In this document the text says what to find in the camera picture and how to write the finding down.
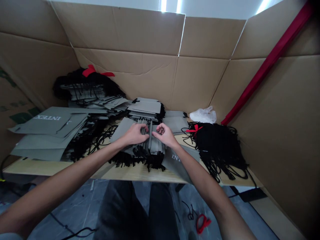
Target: concrete floor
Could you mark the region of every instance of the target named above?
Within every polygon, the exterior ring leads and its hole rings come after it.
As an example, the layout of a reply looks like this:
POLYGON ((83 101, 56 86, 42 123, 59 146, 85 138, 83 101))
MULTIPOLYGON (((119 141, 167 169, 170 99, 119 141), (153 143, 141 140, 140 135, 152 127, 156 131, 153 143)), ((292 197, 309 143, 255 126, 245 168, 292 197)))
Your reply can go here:
MULTIPOLYGON (((52 212, 64 225, 68 225, 74 232, 77 232, 84 227, 95 228, 96 226, 99 207, 108 185, 108 180, 95 180, 93 188, 91 188, 92 181, 92 179, 88 180, 77 192, 52 212)), ((133 185, 137 198, 148 213, 151 183, 133 182, 133 185)), ((176 184, 170 184, 174 208, 180 219, 179 223, 178 218, 176 218, 180 239, 221 239, 217 221, 207 204, 196 191, 195 187, 193 185, 186 185, 178 194, 175 192, 175 187, 176 184), (187 215, 189 210, 181 201, 186 202, 189 207, 191 207, 190 205, 192 204, 193 209, 197 214, 203 213, 212 220, 212 223, 201 235, 197 235, 196 232, 196 214, 194 215, 194 220, 188 220, 187 215)), ((230 187, 223 187, 223 189, 228 196, 234 194, 230 187)), ((1 196, 0 200, 4 202, 6 198, 8 199, 8 196, 1 196)), ((231 198, 231 201, 258 240, 278 239, 249 203, 244 203, 239 196, 231 198)), ((4 211, 9 206, 10 204, 1 206, 0 212, 4 211)), ((88 233, 89 232, 86 230, 82 232, 81 235, 87 235, 88 233)), ((69 235, 70 233, 49 215, 33 230, 28 240, 59 240, 69 235)), ((91 240, 92 238, 93 234, 86 238, 74 237, 72 239, 91 240)))

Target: red ribbon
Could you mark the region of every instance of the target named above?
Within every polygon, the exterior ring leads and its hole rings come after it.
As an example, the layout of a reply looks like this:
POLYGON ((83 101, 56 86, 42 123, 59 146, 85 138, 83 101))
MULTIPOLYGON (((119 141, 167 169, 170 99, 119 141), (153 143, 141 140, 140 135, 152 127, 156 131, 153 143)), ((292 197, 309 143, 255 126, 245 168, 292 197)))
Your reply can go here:
MULTIPOLYGON (((82 72, 82 75, 85 77, 88 77, 91 73, 94 73, 94 72, 96 72, 96 70, 94 69, 94 66, 92 64, 89 64, 88 68, 82 72)), ((107 77, 114 77, 114 74, 112 72, 105 72, 101 74, 107 77)))
POLYGON ((210 223, 211 223, 210 219, 207 219, 207 217, 204 214, 200 214, 200 216, 197 219, 197 233, 200 235, 203 232, 204 228, 208 227, 210 223), (201 217, 203 217, 203 224, 201 227, 199 227, 198 223, 201 217))
POLYGON ((203 128, 203 126, 198 129, 198 125, 196 124, 196 125, 194 125, 194 128, 195 128, 195 130, 188 129, 186 132, 194 132, 194 133, 195 133, 194 135, 196 135, 197 132, 198 132, 198 130, 200 130, 201 128, 203 128))

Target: white ceiling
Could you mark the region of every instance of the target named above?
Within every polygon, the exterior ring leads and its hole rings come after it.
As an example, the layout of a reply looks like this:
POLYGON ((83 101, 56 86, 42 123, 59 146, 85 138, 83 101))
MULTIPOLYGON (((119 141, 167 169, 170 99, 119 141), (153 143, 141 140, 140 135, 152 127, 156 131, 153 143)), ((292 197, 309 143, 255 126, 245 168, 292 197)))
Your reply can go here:
POLYGON ((54 0, 177 12, 189 17, 248 19, 282 0, 54 0))

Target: forearm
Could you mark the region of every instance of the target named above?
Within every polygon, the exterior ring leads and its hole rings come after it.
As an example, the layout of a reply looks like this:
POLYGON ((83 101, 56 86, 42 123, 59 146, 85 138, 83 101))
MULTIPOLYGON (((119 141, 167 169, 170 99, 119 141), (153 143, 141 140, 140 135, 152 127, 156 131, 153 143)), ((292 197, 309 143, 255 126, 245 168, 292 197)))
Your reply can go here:
POLYGON ((180 145, 174 147, 197 191, 215 215, 226 239, 256 239, 228 196, 210 174, 180 145))
POLYGON ((27 238, 45 216, 69 198, 125 146, 123 139, 119 139, 77 161, 35 187, 0 216, 0 233, 15 232, 23 238, 27 238))

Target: person's arm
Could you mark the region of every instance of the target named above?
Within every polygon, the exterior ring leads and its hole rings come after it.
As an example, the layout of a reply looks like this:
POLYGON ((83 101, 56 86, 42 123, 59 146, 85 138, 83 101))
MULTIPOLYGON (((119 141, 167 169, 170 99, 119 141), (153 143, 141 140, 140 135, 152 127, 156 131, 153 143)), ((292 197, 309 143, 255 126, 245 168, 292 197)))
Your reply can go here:
POLYGON ((121 149, 142 143, 149 135, 141 135, 147 125, 135 124, 127 133, 110 145, 77 161, 32 189, 0 216, 0 234, 17 233, 27 239, 34 227, 52 210, 69 198, 100 167, 121 149))
POLYGON ((256 239, 228 196, 211 175, 187 153, 175 139, 171 129, 161 123, 152 135, 171 147, 179 156, 194 186, 217 219, 221 236, 229 239, 256 239))

